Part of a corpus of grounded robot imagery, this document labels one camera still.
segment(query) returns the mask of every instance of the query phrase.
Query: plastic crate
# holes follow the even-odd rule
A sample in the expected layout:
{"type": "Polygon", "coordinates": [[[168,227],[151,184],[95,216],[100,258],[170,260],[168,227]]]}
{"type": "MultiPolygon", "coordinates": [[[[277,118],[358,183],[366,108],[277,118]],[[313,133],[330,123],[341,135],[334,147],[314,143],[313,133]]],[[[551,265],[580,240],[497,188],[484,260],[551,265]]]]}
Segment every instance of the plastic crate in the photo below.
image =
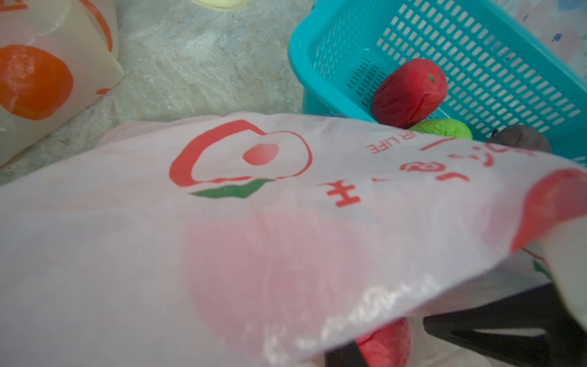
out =
{"type": "Polygon", "coordinates": [[[375,122],[381,82],[410,59],[430,59],[448,79],[432,118],[460,120],[481,141],[527,124],[555,154],[585,163],[587,87],[489,0],[318,0],[289,58],[304,113],[375,122]]]}

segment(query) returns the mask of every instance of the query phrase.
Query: floor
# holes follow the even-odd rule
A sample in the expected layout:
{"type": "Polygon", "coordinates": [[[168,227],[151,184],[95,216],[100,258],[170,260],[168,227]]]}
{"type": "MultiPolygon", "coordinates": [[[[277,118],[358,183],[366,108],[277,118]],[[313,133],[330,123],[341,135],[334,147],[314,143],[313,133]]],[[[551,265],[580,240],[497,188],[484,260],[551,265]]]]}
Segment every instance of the floor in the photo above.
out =
{"type": "Polygon", "coordinates": [[[215,12],[190,0],[117,0],[126,76],[1,168],[0,185],[91,149],[127,120],[301,112],[302,86],[287,49],[313,2],[249,0],[246,10],[215,12]]]}

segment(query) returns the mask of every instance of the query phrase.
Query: pink plastic bag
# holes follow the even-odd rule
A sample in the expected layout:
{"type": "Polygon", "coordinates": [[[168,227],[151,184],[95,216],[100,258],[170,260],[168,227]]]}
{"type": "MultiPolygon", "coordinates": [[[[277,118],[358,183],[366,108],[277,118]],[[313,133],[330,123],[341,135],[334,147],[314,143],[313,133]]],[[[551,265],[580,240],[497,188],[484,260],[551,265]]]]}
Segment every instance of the pink plastic bag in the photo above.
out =
{"type": "Polygon", "coordinates": [[[584,216],[586,188],[551,154],[356,120],[123,124],[0,187],[1,362],[304,361],[584,216]]]}

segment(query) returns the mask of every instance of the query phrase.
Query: red vegetable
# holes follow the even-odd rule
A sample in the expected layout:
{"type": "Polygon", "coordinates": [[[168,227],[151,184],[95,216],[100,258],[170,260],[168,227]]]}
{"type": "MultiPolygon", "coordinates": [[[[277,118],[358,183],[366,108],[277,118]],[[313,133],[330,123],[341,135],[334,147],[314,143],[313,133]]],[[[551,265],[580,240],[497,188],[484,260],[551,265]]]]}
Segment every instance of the red vegetable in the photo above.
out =
{"type": "Polygon", "coordinates": [[[430,116],[447,92],[446,77],[434,62],[413,59],[383,81],[371,110],[380,124],[408,129],[430,116]]]}
{"type": "Polygon", "coordinates": [[[407,319],[399,319],[363,335],[357,338],[357,344],[369,367],[405,367],[411,348],[407,319]]]}

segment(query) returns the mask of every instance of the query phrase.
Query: plastic bag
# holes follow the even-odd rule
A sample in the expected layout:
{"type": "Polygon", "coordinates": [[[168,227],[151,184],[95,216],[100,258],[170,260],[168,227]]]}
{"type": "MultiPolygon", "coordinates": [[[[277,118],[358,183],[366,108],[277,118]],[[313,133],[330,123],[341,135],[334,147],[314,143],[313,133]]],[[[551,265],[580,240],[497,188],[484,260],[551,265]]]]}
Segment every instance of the plastic bag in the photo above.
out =
{"type": "Polygon", "coordinates": [[[546,153],[357,120],[125,123],[0,187],[8,365],[289,365],[587,214],[546,153]]]}
{"type": "Polygon", "coordinates": [[[0,166],[123,77],[114,0],[0,1],[0,166]]]}

